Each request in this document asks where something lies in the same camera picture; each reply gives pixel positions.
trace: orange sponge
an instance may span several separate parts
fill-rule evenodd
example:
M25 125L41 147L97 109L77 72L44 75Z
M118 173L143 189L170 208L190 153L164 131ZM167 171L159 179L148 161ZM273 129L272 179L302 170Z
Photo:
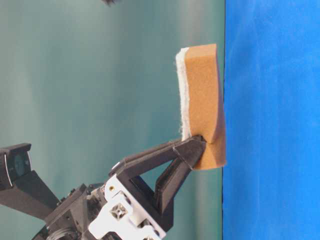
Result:
M226 128L217 45L182 48L176 56L181 97L182 139L202 135L207 142L195 169L226 164Z

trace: teal background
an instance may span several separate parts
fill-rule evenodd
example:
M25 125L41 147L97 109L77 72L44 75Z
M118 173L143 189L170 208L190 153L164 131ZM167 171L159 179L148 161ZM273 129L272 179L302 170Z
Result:
M32 143L33 168L61 198L105 181L123 157L178 138L175 55L217 43L223 74L224 4L0 0L0 146ZM166 239L220 240L221 189L221 169L193 172ZM1 239L31 239L42 226L0 206Z

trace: blue surface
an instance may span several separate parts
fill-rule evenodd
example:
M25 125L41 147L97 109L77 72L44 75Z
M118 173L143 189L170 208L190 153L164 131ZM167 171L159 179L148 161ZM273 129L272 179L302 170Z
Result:
M320 239L319 13L226 1L224 240Z

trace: dark object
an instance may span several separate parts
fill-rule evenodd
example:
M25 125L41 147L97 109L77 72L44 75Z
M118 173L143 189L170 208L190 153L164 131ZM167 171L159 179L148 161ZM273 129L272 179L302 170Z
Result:
M0 148L0 190L10 189L19 177L31 172L31 144Z
M111 4L115 4L116 2L119 2L119 0L102 0L105 4L108 4L109 6Z
M201 158L205 146L200 136L185 141L170 141L126 157L112 169L109 176L116 174L135 200L167 232L173 226L174 197ZM30 144L7 147L0 151L0 157L5 155L8 161L13 161L19 155L27 161L30 159L25 153L30 147ZM157 179L153 191L140 175L171 160L172 163ZM82 184L72 189L67 197L58 200L31 168L16 170L18 174L14 175L11 184L10 173L3 169L2 164L1 181L5 182L2 184L5 189L0 191L0 204L45 221L45 227L32 240L95 240L88 226L107 203L103 183L90 184L89 187ZM116 232L109 232L102 239L120 238Z

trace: white plastic part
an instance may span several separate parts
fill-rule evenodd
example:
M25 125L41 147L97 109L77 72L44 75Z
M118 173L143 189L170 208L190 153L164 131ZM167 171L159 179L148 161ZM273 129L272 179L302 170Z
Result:
M117 233L122 240L161 240L166 236L166 232L122 185L116 174L106 182L104 197L107 203L88 227L96 239L109 232ZM150 224L140 227L144 220Z

